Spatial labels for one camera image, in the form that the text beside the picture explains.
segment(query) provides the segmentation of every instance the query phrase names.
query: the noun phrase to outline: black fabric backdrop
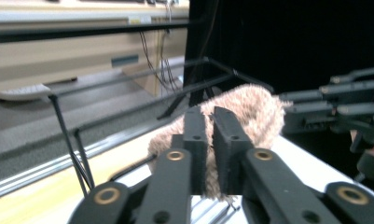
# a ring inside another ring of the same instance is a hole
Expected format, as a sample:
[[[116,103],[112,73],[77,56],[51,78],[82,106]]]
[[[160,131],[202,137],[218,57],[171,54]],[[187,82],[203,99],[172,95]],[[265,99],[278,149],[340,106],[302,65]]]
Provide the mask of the black fabric backdrop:
[[[191,19],[204,14],[205,1],[190,3]],[[189,31],[187,58],[199,56],[209,30],[210,22]],[[374,66],[374,1],[219,0],[204,55],[271,84],[276,93],[317,89],[331,76]],[[357,174],[359,155],[350,153],[348,133],[286,137],[346,175]]]

